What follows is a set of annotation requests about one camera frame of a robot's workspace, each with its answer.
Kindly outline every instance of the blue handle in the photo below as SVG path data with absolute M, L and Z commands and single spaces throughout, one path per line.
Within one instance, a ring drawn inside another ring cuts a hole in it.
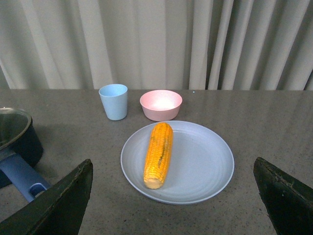
M 12 154 L 0 162 L 0 169 L 28 202 L 36 195 L 50 188 L 44 180 L 19 154 Z

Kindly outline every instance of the plastic cup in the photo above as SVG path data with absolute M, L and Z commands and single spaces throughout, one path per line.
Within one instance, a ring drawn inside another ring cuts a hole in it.
M 121 120 L 127 115 L 127 90 L 122 84 L 110 84 L 99 90 L 108 119 Z

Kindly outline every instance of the bowl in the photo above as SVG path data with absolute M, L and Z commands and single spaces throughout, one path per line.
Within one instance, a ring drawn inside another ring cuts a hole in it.
M 140 98 L 143 113 L 152 121 L 172 120 L 177 116 L 181 103 L 181 96 L 169 90 L 150 91 Z

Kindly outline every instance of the light blue plate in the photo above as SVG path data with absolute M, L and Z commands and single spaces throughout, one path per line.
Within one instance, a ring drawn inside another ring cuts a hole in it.
M 132 134 L 124 144 L 121 166 L 127 180 L 139 192 L 167 204 L 194 204 L 221 192 L 234 173 L 233 154 L 215 132 L 186 121 L 167 121 L 174 131 L 171 163 L 164 185 L 146 188 L 143 170 L 151 124 Z

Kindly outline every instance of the white curtain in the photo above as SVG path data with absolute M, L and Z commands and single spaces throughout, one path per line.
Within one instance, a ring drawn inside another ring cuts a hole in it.
M 313 0 L 1 0 L 0 89 L 313 90 Z

